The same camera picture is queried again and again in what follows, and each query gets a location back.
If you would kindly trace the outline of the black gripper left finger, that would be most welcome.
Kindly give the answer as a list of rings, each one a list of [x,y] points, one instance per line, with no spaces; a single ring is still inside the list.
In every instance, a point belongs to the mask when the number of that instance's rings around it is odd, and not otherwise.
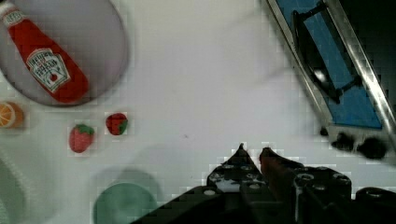
[[[206,196],[224,196],[233,203],[243,202],[249,194],[265,185],[262,174],[241,143],[234,154],[206,178]]]

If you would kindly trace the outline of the red-tipped gripper right finger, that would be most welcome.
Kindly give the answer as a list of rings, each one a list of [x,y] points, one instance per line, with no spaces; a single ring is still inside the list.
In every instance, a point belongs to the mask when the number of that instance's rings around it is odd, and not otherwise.
[[[268,189],[292,218],[343,218],[351,180],[328,167],[308,167],[265,147],[260,155]]]

